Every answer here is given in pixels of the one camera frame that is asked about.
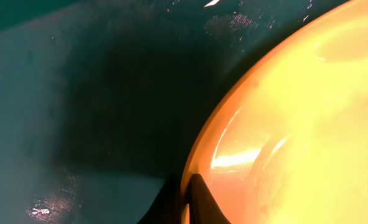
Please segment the yellow plate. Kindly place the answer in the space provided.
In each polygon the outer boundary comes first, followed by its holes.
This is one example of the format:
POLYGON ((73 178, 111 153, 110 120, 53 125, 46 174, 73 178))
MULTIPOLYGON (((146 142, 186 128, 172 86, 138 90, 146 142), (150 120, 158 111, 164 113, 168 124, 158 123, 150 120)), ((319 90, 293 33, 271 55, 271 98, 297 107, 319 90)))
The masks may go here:
POLYGON ((368 0, 310 22, 226 94, 181 180, 230 223, 368 223, 368 0))

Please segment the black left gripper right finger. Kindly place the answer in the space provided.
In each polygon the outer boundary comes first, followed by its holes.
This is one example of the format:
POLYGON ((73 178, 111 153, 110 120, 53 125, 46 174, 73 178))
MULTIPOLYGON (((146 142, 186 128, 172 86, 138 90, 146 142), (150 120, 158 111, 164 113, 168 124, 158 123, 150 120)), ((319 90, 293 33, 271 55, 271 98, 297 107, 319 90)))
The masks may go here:
POLYGON ((230 224, 200 174, 193 174, 186 190, 190 224, 230 224))

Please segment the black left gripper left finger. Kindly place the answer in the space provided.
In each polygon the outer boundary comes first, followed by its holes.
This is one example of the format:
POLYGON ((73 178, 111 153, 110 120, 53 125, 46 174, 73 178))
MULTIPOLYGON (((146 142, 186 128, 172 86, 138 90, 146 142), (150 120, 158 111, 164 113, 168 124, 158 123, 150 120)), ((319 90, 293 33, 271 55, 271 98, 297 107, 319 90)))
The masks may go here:
POLYGON ((138 224, 181 224, 179 187, 177 176, 169 176, 138 224))

